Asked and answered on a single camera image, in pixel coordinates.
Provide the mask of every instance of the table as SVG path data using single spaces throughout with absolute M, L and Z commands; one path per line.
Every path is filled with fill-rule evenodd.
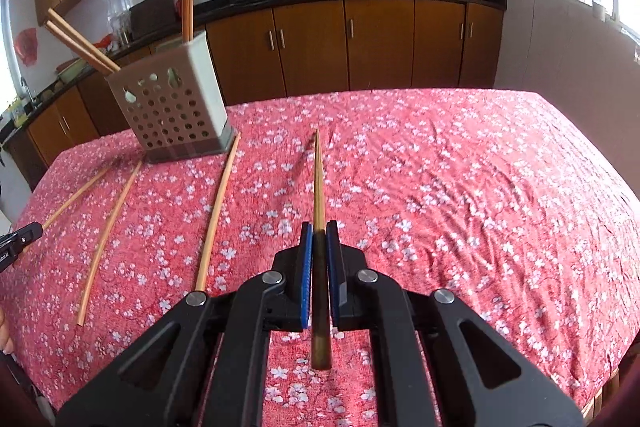
M 238 105 L 242 132 L 207 292 L 269 269 L 312 219 L 313 136 L 326 217 L 369 266 L 412 291 L 447 287 L 582 407 L 639 330 L 640 203 L 539 95 L 496 90 L 344 92 Z M 59 407 L 192 288 L 225 155 L 143 165 L 111 232 L 86 324 L 88 265 L 143 151 L 131 131 L 68 150 L 17 226 L 100 182 L 0 277 L 17 356 Z M 334 369 L 309 334 L 273 333 L 264 424 L 376 425 L 368 335 L 333 331 Z

